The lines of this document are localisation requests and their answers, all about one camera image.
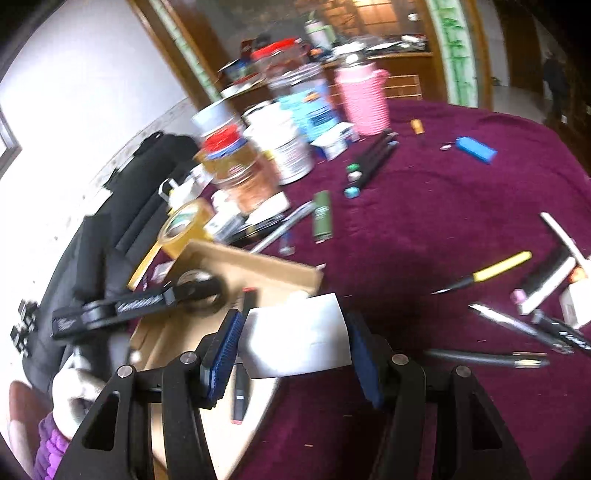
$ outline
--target metal screw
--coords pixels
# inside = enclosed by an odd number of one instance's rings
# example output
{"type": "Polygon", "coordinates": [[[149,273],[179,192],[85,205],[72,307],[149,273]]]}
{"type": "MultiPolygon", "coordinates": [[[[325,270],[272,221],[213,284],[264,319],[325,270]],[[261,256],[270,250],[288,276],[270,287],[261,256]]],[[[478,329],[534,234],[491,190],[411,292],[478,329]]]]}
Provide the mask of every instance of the metal screw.
{"type": "Polygon", "coordinates": [[[456,373],[462,378],[468,378],[472,375],[472,370],[470,370],[466,365],[459,365],[456,368],[456,373]]]}
{"type": "Polygon", "coordinates": [[[406,365],[408,363],[408,357],[403,353],[396,353],[392,356],[392,362],[396,365],[406,365]]]}
{"type": "Polygon", "coordinates": [[[134,369],[129,365],[123,365],[117,369],[117,375],[121,378],[125,378],[130,376],[133,373],[134,369]]]}
{"type": "Polygon", "coordinates": [[[195,360],[197,360],[195,352],[185,352],[181,355],[181,363],[184,363],[185,365],[192,364],[195,360]]]}

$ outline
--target doorway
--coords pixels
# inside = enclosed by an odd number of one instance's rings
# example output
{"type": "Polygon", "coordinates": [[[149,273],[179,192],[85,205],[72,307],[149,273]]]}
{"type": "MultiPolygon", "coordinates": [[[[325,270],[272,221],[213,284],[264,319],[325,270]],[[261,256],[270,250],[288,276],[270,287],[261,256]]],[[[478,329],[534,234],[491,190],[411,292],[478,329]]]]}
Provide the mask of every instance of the doorway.
{"type": "Polygon", "coordinates": [[[540,42],[534,18],[512,0],[494,0],[509,67],[509,85],[544,94],[540,42]]]}

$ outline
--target white paper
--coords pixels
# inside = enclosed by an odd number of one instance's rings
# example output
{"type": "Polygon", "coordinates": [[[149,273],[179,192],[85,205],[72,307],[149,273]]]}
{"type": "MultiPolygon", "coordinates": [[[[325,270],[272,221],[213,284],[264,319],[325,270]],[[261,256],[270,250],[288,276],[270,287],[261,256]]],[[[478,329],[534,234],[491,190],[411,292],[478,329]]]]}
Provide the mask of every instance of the white paper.
{"type": "Polygon", "coordinates": [[[349,335],[334,293],[252,309],[238,352],[251,378],[288,377],[351,364],[349,335]]]}

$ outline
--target purple sleeve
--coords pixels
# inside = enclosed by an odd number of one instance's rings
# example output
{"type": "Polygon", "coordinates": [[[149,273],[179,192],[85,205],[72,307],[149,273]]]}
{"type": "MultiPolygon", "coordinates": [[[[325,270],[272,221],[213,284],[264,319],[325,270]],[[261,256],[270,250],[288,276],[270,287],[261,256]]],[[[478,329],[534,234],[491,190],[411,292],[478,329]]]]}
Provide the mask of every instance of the purple sleeve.
{"type": "Polygon", "coordinates": [[[53,480],[70,442],[57,428],[50,413],[39,423],[41,444],[35,457],[33,480],[53,480]]]}

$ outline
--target green lighter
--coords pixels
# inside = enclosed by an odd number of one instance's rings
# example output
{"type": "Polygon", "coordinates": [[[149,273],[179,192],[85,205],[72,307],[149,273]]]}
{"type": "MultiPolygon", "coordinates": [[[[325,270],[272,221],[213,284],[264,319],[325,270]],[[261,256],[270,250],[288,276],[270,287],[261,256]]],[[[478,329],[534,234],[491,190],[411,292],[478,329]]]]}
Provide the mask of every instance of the green lighter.
{"type": "Polygon", "coordinates": [[[322,190],[314,195],[314,240],[317,244],[332,238],[332,215],[330,213],[330,192],[322,190]]]}

